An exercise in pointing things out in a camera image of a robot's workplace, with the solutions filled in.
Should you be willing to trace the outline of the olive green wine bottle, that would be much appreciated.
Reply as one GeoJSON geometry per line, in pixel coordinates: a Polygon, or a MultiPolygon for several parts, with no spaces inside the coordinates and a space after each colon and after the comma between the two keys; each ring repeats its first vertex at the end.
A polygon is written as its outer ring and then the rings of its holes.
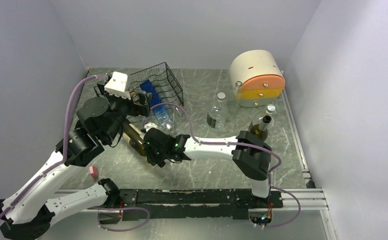
{"type": "Polygon", "coordinates": [[[268,127],[271,121],[272,117],[270,115],[256,117],[250,122],[248,131],[262,141],[266,141],[268,138],[268,127]]]}

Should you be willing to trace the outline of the cream round bread box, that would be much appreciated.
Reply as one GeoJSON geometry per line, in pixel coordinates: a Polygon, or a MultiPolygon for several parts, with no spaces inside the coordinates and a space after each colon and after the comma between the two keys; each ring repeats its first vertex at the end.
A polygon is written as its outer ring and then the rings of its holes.
{"type": "Polygon", "coordinates": [[[241,82],[243,100],[259,105],[278,97],[285,88],[285,79],[271,52],[249,50],[237,56],[230,68],[229,77],[234,85],[241,82]]]}

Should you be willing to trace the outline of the small clear glass bottle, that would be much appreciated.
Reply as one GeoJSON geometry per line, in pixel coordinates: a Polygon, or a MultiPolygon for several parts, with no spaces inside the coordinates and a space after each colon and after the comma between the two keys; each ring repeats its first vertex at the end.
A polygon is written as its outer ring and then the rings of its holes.
{"type": "Polygon", "coordinates": [[[182,117],[182,116],[183,116],[183,111],[180,110],[180,108],[178,107],[177,104],[174,105],[173,108],[174,108],[175,114],[176,114],[177,116],[179,116],[179,117],[182,117]]]}

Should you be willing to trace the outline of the tall clear empty bottle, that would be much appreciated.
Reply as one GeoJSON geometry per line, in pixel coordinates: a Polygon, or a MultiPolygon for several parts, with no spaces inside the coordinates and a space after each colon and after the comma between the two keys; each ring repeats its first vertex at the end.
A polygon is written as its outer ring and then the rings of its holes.
{"type": "Polygon", "coordinates": [[[230,121],[232,121],[236,117],[237,111],[240,107],[240,102],[242,100],[242,85],[242,82],[237,81],[229,94],[228,118],[230,121]]]}

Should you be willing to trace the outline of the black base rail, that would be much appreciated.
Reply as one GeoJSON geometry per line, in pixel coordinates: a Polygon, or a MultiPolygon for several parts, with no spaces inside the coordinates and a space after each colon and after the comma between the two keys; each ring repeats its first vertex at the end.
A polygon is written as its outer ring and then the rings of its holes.
{"type": "Polygon", "coordinates": [[[119,211],[124,221],[224,217],[247,220],[250,210],[283,207],[281,193],[274,190],[267,198],[259,198],[249,188],[122,189],[109,178],[100,180],[98,185],[107,196],[102,207],[119,211]]]}

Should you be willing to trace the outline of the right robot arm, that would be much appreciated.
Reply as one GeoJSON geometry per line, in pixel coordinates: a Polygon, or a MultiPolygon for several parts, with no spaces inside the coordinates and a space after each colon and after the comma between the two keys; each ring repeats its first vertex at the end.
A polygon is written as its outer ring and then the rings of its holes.
{"type": "Polygon", "coordinates": [[[228,138],[197,138],[188,134],[172,137],[153,127],[144,134],[143,141],[148,163],[161,168],[166,160],[231,160],[251,179],[252,202],[264,207],[271,200],[268,175],[272,148],[248,131],[228,138]]]}

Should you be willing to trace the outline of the round clear flask silver cap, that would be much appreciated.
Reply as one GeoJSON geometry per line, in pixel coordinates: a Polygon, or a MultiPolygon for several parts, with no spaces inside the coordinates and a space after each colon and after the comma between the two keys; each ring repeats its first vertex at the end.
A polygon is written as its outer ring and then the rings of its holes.
{"type": "Polygon", "coordinates": [[[228,116],[227,98],[224,92],[219,92],[207,112],[206,122],[215,131],[222,130],[228,116]]]}

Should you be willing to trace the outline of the dark green wine bottle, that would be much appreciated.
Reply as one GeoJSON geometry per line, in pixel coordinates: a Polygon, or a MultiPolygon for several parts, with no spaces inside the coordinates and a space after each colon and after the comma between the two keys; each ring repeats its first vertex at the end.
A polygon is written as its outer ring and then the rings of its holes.
{"type": "Polygon", "coordinates": [[[123,140],[134,149],[140,156],[146,157],[146,151],[144,149],[144,141],[141,137],[143,134],[137,127],[131,122],[125,120],[123,127],[123,140]]]}

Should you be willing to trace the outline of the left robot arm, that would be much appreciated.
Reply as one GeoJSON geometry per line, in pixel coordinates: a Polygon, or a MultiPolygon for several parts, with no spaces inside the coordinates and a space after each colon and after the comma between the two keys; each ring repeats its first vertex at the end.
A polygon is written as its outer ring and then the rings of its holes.
{"type": "Polygon", "coordinates": [[[113,208],[120,190],[108,179],[76,193],[53,198],[75,172],[112,144],[127,116],[148,116],[151,96],[132,92],[128,97],[102,93],[77,111],[74,130],[66,121],[64,137],[41,169],[15,194],[0,199],[0,230],[9,240],[35,240],[57,222],[92,207],[113,208]]]}

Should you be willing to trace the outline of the pink eraser block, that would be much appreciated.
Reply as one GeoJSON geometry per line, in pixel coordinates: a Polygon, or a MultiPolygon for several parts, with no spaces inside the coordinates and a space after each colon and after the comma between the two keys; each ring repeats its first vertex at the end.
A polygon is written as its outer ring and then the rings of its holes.
{"type": "Polygon", "coordinates": [[[99,177],[99,172],[98,172],[98,169],[92,165],[88,168],[89,170],[89,175],[93,178],[93,179],[97,179],[99,177]]]}

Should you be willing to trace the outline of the clear bottle silver cap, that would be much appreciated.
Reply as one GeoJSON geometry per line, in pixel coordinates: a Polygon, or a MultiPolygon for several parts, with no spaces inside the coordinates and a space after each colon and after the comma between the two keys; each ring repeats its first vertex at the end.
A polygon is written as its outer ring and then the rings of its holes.
{"type": "Polygon", "coordinates": [[[259,110],[253,117],[252,121],[250,122],[250,127],[259,124],[259,122],[263,119],[264,116],[270,116],[271,121],[267,126],[268,130],[271,130],[274,127],[275,124],[275,117],[276,117],[276,106],[274,104],[268,104],[266,108],[263,108],[259,110]]]}

